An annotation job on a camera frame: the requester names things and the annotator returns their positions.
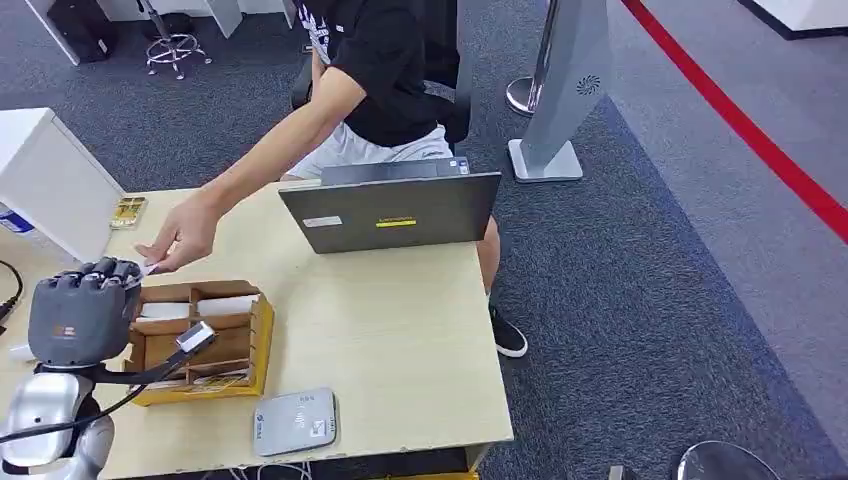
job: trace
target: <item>chair wheel base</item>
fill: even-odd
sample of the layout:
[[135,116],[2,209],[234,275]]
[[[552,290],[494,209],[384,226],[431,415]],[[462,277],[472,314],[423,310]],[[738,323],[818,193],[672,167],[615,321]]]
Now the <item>chair wheel base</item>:
[[180,71],[177,63],[191,55],[199,54],[204,57],[203,63],[210,64],[212,59],[206,56],[206,52],[200,48],[200,43],[193,35],[176,33],[160,38],[147,47],[147,66],[150,69],[148,75],[156,75],[155,64],[171,65],[177,73],[177,80],[185,78],[185,73]]

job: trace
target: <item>white shorts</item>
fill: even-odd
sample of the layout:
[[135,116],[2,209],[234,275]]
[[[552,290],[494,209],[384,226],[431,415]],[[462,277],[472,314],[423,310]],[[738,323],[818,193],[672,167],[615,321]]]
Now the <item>white shorts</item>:
[[304,157],[286,175],[305,179],[321,178],[324,167],[450,157],[453,157],[453,153],[445,141],[445,127],[441,125],[424,138],[406,145],[381,147],[360,137],[342,122],[324,143]]

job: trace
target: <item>office chair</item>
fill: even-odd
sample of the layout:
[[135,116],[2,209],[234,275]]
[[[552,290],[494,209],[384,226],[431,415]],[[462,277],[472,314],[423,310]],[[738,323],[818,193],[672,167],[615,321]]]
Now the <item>office chair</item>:
[[147,14],[150,15],[150,20],[156,26],[156,31],[159,32],[160,37],[147,47],[148,75],[156,75],[155,65],[157,63],[170,64],[177,72],[177,80],[182,80],[185,78],[185,74],[180,71],[177,62],[194,53],[203,55],[205,57],[204,63],[212,63],[212,59],[200,48],[200,43],[194,35],[168,32],[165,22],[162,21],[162,17],[159,16],[153,5],[150,4],[150,0],[136,0],[136,3],[138,3],[139,12],[147,11]]
[[[780,480],[774,470],[752,452],[732,443],[697,443],[674,461],[670,480]],[[625,466],[610,469],[609,480],[639,480]]]
[[[468,137],[471,125],[471,61],[465,54],[461,38],[461,19],[457,0],[411,0],[413,13],[424,33],[425,80],[444,85],[454,91],[454,100],[433,99],[439,111],[439,123],[445,127],[445,140],[455,152],[455,145]],[[309,101],[312,91],[311,59],[292,88],[292,109]]]

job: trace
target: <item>black cable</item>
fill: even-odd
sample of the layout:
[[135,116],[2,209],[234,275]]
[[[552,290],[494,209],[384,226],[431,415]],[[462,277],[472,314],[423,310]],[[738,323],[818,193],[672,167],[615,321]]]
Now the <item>black cable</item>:
[[18,281],[18,291],[15,292],[14,295],[9,297],[8,300],[3,302],[2,305],[0,305],[0,335],[2,335],[3,332],[6,331],[6,327],[3,326],[3,319],[5,319],[7,315],[9,315],[12,309],[15,308],[15,304],[18,303],[18,300],[21,298],[21,294],[24,292],[24,279],[21,278],[21,273],[18,272],[18,269],[15,268],[11,263],[6,262],[4,260],[0,260],[0,264],[5,265],[6,268],[8,268],[12,272],[12,275],[15,276],[15,280]]
[[[156,382],[161,382],[162,380],[164,380],[175,369],[176,368],[172,368],[172,369],[169,369],[168,371],[164,372],[156,380]],[[88,425],[89,423],[94,422],[95,420],[99,420],[99,419],[105,417],[106,415],[111,415],[112,412],[114,412],[115,410],[123,407],[124,405],[126,405],[127,403],[132,401],[132,399],[137,397],[142,391],[144,391],[145,388],[147,388],[147,385],[149,385],[149,384],[139,385],[138,388],[133,390],[129,395],[127,395],[126,397],[124,397],[123,399],[121,399],[120,401],[118,401],[117,403],[112,405],[111,407],[107,408],[106,410],[103,410],[102,412],[98,413],[97,415],[92,415],[90,417],[81,418],[81,419],[76,420],[74,422],[57,423],[55,425],[45,425],[43,427],[32,427],[32,428],[27,428],[27,429],[21,430],[19,432],[10,433],[9,435],[6,435],[4,437],[0,437],[0,445],[4,444],[6,442],[14,441],[14,440],[20,440],[20,439],[23,439],[23,438],[35,437],[35,436],[38,436],[38,435],[47,435],[48,433],[60,432],[62,430],[68,430],[68,429],[71,429],[71,428],[77,428],[77,427],[81,427],[81,426],[84,426],[84,425]]]

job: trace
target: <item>red line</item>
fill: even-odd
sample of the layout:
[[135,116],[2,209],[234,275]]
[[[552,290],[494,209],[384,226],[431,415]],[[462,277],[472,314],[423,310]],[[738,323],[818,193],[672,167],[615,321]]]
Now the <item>red line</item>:
[[653,37],[680,72],[701,93],[742,140],[772,171],[807,204],[845,243],[848,243],[848,210],[807,175],[733,100],[707,75],[680,46],[640,0],[621,0]]

